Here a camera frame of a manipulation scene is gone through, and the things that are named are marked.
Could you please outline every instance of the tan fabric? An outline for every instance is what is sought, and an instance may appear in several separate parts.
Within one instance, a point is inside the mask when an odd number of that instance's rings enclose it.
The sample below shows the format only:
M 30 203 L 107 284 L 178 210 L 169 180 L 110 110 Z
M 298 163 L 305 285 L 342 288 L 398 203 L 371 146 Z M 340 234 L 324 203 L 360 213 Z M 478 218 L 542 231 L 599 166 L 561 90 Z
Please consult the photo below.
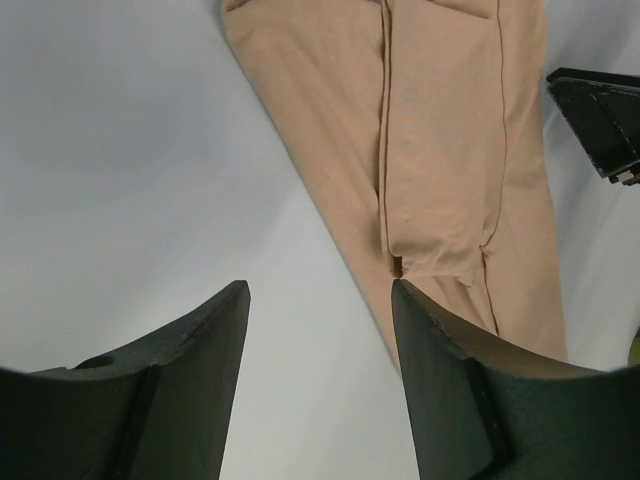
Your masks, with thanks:
M 227 36 L 396 357 L 413 282 L 566 358 L 542 0 L 223 0 Z

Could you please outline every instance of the folded cloth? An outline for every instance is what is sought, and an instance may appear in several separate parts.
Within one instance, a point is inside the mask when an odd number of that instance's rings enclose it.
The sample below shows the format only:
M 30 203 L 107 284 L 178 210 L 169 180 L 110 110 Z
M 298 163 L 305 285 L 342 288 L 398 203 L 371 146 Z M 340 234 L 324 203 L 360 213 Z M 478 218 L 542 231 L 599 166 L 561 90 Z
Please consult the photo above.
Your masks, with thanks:
M 566 358 L 543 0 L 223 0 L 228 41 L 397 360 L 405 278 Z

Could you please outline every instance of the white table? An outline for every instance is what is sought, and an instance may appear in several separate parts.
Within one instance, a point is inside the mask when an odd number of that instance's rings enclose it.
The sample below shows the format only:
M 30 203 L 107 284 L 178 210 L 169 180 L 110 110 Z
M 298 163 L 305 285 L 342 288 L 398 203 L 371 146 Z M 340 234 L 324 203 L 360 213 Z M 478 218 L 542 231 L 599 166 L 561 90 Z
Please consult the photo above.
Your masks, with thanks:
M 73 366 L 244 278 L 222 478 L 417 479 L 400 379 L 203 1 L 0 2 L 0 363 Z M 640 4 L 586 4 L 551 5 L 551 64 L 640 73 Z M 640 317 L 640 187 L 546 127 L 572 358 L 610 368 Z

